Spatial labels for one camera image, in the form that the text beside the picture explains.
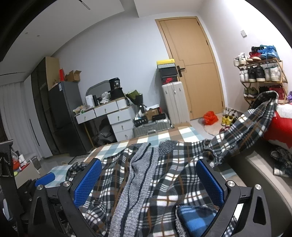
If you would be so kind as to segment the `orange bag on floor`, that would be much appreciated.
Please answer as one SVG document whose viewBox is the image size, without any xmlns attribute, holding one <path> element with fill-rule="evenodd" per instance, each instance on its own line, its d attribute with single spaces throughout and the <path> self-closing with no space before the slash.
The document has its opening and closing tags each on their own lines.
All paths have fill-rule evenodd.
<svg viewBox="0 0 292 237">
<path fill-rule="evenodd" d="M 204 114 L 203 120 L 204 125 L 212 125 L 219 121 L 218 117 L 213 111 L 208 111 L 206 114 Z"/>
</svg>

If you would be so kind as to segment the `wooden door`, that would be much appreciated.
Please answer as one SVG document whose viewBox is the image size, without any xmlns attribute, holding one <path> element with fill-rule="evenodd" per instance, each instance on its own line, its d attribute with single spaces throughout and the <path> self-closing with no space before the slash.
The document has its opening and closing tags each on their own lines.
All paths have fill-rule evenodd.
<svg viewBox="0 0 292 237">
<path fill-rule="evenodd" d="M 209 39 L 197 17 L 156 21 L 169 58 L 174 59 L 182 82 L 190 119 L 225 107 L 221 78 Z"/>
</svg>

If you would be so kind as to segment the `plaid fleece jacket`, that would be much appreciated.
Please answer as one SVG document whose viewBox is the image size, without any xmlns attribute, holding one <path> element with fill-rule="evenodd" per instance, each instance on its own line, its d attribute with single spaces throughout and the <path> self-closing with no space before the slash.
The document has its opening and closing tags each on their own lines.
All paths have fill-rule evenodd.
<svg viewBox="0 0 292 237">
<path fill-rule="evenodd" d="M 78 207 L 96 236 L 203 236 L 219 207 L 196 172 L 205 159 L 216 171 L 252 147 L 267 131 L 278 93 L 261 93 L 249 110 L 212 139 L 133 144 L 101 161 L 101 174 Z M 224 236 L 271 236 L 271 218 L 260 185 L 241 195 Z"/>
</svg>

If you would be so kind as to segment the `silver flat suitcase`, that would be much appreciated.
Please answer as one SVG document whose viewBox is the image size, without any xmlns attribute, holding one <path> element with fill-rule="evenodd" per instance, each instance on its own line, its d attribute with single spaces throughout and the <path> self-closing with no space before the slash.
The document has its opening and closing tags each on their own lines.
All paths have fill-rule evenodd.
<svg viewBox="0 0 292 237">
<path fill-rule="evenodd" d="M 135 137 L 145 136 L 150 134 L 156 134 L 160 131 L 168 130 L 172 128 L 169 119 L 160 119 L 151 123 L 146 123 L 138 127 L 133 128 Z"/>
</svg>

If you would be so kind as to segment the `black bag under desk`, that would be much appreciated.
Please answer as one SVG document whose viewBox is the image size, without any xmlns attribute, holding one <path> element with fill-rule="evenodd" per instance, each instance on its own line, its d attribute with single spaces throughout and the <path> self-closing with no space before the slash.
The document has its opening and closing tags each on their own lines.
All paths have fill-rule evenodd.
<svg viewBox="0 0 292 237">
<path fill-rule="evenodd" d="M 92 141 L 97 147 L 115 143 L 116 137 L 107 118 L 104 118 L 93 136 Z"/>
</svg>

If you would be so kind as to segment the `grey bed footboard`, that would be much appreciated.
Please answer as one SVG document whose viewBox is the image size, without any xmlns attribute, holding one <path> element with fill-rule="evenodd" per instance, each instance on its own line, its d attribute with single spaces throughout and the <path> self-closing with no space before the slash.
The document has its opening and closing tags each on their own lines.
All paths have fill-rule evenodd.
<svg viewBox="0 0 292 237">
<path fill-rule="evenodd" d="M 274 162 L 268 150 L 254 146 L 228 158 L 224 166 L 233 170 L 230 176 L 240 186 L 260 184 L 264 190 L 272 236 L 281 236 L 291 223 L 291 178 L 273 174 Z"/>
</svg>

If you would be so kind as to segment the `light switch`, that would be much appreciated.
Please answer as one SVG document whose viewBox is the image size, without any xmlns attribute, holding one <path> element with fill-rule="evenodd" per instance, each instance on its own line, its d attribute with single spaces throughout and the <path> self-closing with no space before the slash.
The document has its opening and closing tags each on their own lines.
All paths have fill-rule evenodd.
<svg viewBox="0 0 292 237">
<path fill-rule="evenodd" d="M 245 37 L 247 36 L 247 34 L 245 33 L 244 30 L 241 31 L 241 36 L 242 36 L 243 38 L 245 38 Z"/>
</svg>

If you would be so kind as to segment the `white drawer desk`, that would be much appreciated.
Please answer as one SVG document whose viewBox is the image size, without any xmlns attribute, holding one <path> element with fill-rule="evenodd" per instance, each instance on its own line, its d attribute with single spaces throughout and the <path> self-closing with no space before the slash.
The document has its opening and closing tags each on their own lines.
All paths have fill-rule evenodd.
<svg viewBox="0 0 292 237">
<path fill-rule="evenodd" d="M 134 138 L 135 110 L 133 105 L 128 103 L 127 98 L 119 98 L 108 103 L 89 108 L 85 112 L 80 112 L 75 116 L 77 123 L 82 124 L 87 121 L 107 116 L 118 142 Z"/>
</svg>

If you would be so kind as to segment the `white upright suitcase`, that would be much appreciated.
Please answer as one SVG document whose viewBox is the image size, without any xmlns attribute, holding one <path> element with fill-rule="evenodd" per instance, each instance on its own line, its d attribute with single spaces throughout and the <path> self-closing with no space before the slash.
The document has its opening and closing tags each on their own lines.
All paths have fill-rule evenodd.
<svg viewBox="0 0 292 237">
<path fill-rule="evenodd" d="M 190 115 L 183 84 L 180 81 L 168 83 L 162 86 L 162 90 L 172 126 L 189 123 Z"/>
</svg>

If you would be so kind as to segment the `stack of shoe boxes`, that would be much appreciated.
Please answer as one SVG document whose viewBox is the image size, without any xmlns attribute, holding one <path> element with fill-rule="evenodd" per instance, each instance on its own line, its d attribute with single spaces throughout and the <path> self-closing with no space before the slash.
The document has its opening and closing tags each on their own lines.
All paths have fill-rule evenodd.
<svg viewBox="0 0 292 237">
<path fill-rule="evenodd" d="M 156 62 L 162 84 L 178 81 L 178 72 L 174 59 L 159 60 Z"/>
</svg>

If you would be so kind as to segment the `checkered bed cover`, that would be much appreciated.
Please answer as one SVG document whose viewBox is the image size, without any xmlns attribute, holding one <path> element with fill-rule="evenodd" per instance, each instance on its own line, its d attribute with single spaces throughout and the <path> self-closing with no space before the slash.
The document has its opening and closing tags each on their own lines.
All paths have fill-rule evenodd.
<svg viewBox="0 0 292 237">
<path fill-rule="evenodd" d="M 83 155 L 81 161 L 89 162 L 92 158 L 98 158 L 99 160 L 103 160 L 106 157 L 116 155 L 120 151 L 124 150 L 126 147 L 136 143 L 150 142 L 153 147 L 157 147 L 160 142 L 165 140 L 194 143 L 203 139 L 204 137 L 199 134 L 193 127 L 181 126 L 179 128 L 165 130 L 157 134 L 140 136 L 130 140 L 124 140 L 121 142 L 100 146 L 98 148 L 95 148 L 91 153 Z M 46 185 L 46 187 L 59 186 L 61 182 L 65 181 L 66 172 L 70 166 L 71 165 L 61 165 L 52 168 L 50 172 L 54 173 L 55 179 L 48 185 Z M 228 164 L 218 166 L 218 170 L 226 180 L 237 177 L 236 172 Z"/>
</svg>

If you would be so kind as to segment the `wooden shoe rack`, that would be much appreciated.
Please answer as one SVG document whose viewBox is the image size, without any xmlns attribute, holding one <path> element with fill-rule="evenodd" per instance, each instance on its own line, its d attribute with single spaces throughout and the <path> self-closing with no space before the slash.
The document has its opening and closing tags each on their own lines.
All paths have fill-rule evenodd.
<svg viewBox="0 0 292 237">
<path fill-rule="evenodd" d="M 272 59 L 234 59 L 234 66 L 239 69 L 240 83 L 243 85 L 243 99 L 249 104 L 255 101 L 259 94 L 266 91 L 278 93 L 279 104 L 289 102 L 288 80 L 283 68 L 283 61 Z"/>
</svg>

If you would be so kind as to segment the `black refrigerator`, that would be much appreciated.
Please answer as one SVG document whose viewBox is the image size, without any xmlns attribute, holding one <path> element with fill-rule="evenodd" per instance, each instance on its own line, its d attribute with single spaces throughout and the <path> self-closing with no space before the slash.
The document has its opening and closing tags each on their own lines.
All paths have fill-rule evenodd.
<svg viewBox="0 0 292 237">
<path fill-rule="evenodd" d="M 78 84 L 61 81 L 49 91 L 54 134 L 63 153 L 72 157 L 88 153 L 92 144 L 85 127 L 78 124 L 74 110 L 82 105 Z"/>
</svg>

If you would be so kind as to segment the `black hat box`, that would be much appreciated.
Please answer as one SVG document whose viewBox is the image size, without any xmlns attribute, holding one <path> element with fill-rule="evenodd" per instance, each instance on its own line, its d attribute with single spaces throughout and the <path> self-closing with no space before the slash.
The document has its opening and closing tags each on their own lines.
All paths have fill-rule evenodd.
<svg viewBox="0 0 292 237">
<path fill-rule="evenodd" d="M 118 77 L 110 79 L 109 84 L 111 100 L 119 99 L 125 96 Z"/>
</svg>

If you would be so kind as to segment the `yellow sneakers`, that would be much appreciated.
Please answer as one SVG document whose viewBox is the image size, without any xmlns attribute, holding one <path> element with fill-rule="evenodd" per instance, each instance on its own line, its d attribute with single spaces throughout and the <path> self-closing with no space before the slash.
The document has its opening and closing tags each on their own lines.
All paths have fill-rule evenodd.
<svg viewBox="0 0 292 237">
<path fill-rule="evenodd" d="M 222 117 L 222 126 L 230 126 L 233 122 L 233 116 L 228 116 L 227 114 Z"/>
</svg>

